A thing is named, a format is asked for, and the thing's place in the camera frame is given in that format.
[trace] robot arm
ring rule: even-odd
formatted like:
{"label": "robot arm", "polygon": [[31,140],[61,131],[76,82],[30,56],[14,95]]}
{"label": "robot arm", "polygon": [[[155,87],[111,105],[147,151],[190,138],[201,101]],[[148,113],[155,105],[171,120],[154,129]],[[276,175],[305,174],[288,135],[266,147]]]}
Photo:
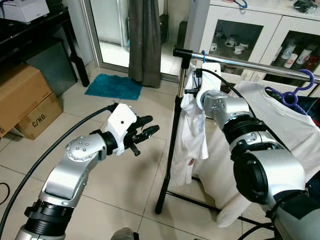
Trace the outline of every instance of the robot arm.
{"label": "robot arm", "polygon": [[135,144],[147,140],[159,130],[151,126],[137,134],[137,128],[152,121],[151,116],[138,117],[125,104],[119,104],[108,119],[105,132],[94,131],[89,136],[71,140],[58,165],[51,171],[37,202],[27,207],[28,217],[16,240],[63,240],[65,230],[77,206],[90,171],[108,155],[122,154],[131,148],[140,154]]}
{"label": "robot arm", "polygon": [[320,205],[305,193],[305,172],[298,160],[253,116],[243,98],[209,90],[197,99],[230,145],[239,192],[267,209],[284,240],[319,239]]}

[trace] metal rail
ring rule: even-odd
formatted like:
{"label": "metal rail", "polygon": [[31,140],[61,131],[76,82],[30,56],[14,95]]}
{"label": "metal rail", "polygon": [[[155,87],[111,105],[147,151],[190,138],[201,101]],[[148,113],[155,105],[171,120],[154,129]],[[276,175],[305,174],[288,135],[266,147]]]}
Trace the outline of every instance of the metal rail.
{"label": "metal rail", "polygon": [[[204,60],[204,55],[202,53],[189,52],[185,49],[180,49],[180,48],[175,48],[173,50],[173,55],[176,57],[182,57],[182,58],[188,56],[188,57],[191,57],[192,59],[202,60],[202,61]],[[310,81],[310,78],[307,74],[304,74],[299,71],[291,70],[289,68],[264,65],[264,64],[260,64],[260,63],[249,62],[249,61],[234,60],[234,59],[228,58],[228,57],[213,56],[213,55],[206,55],[205,61],[219,63],[219,64],[226,64],[229,66],[237,67],[239,69],[259,71],[262,73],[276,75],[276,76],[280,76],[280,77],[299,79],[299,80],[306,81],[306,82]],[[320,84],[320,76],[315,75],[314,77],[315,77],[315,82],[317,84]]]}

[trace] black cable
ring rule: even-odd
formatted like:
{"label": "black cable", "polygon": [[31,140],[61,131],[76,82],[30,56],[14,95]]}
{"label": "black cable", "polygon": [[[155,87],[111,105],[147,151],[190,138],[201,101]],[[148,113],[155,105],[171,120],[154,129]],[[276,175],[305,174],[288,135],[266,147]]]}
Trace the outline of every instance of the black cable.
{"label": "black cable", "polygon": [[5,185],[6,188],[7,188],[7,191],[8,191],[8,193],[6,194],[6,197],[4,198],[4,200],[3,200],[2,202],[0,202],[0,205],[2,205],[5,201],[7,201],[7,199],[8,199],[9,196],[10,196],[10,187],[9,187],[9,185],[8,185],[7,183],[5,183],[5,182],[0,182],[0,185]]}
{"label": "black cable", "polygon": [[89,119],[95,117],[96,115],[104,112],[104,111],[113,111],[115,109],[115,107],[118,104],[115,103],[113,105],[109,105],[106,106],[104,108],[101,108],[100,110],[90,114],[89,116],[85,117],[84,119],[82,119],[81,121],[79,121],[77,124],[75,124],[72,128],[70,128],[64,135],[62,135],[50,148],[48,148],[44,154],[42,154],[42,156],[33,164],[33,166],[30,168],[30,170],[27,172],[27,174],[24,176],[24,178],[22,179],[22,181],[20,182],[19,186],[16,188],[16,190],[14,191],[8,205],[6,206],[6,209],[3,213],[2,219],[1,219],[1,223],[0,223],[0,239],[2,237],[2,233],[4,231],[5,228],[5,224],[9,215],[9,212],[15,202],[15,200],[18,197],[18,194],[21,192],[22,188],[25,186],[26,182],[28,181],[28,179],[31,177],[32,173],[37,169],[37,167],[43,162],[43,160],[67,137],[69,136],[74,130],[76,130],[78,127],[80,127],[82,124],[84,124],[86,121],[88,121]]}
{"label": "black cable", "polygon": [[[207,72],[207,73],[210,73],[214,76],[216,76],[218,79],[221,80],[221,82],[223,82],[225,85],[227,85],[232,91],[234,91],[235,94],[238,95],[239,98],[243,98],[244,100],[246,100],[244,98],[244,96],[242,96],[242,94],[240,92],[238,92],[237,89],[235,89],[227,80],[225,80],[222,76],[219,76],[218,74],[216,74],[215,72],[213,71],[210,71],[208,69],[203,69],[203,68],[199,68],[201,69],[202,72]],[[248,103],[248,101],[246,101],[246,103],[248,104],[249,106],[249,110],[251,111],[252,115],[257,119],[257,116],[254,112],[254,110],[251,108],[250,104]],[[284,142],[275,134],[275,132],[268,126],[268,125],[265,125],[266,126],[266,129],[268,130],[268,132],[274,137],[275,140],[277,140],[284,148],[286,148],[288,151],[289,148],[287,148],[287,146],[284,144]]]}
{"label": "black cable", "polygon": [[250,230],[246,231],[241,237],[239,237],[237,240],[244,240],[246,237],[248,237],[250,234],[252,234],[254,231],[257,231],[258,229],[261,229],[263,227],[270,227],[272,226],[272,222],[263,223],[259,226],[254,226]]}

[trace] gray curtain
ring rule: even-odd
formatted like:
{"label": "gray curtain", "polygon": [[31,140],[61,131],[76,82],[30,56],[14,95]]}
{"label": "gray curtain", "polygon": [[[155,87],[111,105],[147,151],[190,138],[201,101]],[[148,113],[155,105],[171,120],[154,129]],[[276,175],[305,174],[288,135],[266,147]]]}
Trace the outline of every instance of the gray curtain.
{"label": "gray curtain", "polygon": [[129,0],[129,77],[146,87],[161,84],[161,35],[158,0]]}

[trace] glass door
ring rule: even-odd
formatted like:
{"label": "glass door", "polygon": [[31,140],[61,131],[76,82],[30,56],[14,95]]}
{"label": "glass door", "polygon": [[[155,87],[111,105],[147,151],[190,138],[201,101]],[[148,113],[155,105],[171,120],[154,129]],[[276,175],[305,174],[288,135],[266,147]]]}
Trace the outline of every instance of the glass door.
{"label": "glass door", "polygon": [[[258,63],[275,32],[281,16],[211,5],[201,41],[210,55]],[[253,71],[221,66],[227,80],[250,80]]]}
{"label": "glass door", "polygon": [[[128,72],[130,60],[129,0],[82,0],[83,10],[99,67]],[[174,46],[183,48],[190,1],[158,0],[161,30],[161,73],[177,81],[181,58],[173,56]]]}
{"label": "glass door", "polygon": [[[309,69],[320,75],[320,22],[284,16],[260,63],[283,69]],[[299,79],[254,73],[252,81],[261,82],[281,92],[293,91],[309,83]],[[307,96],[313,89],[299,92]]]}

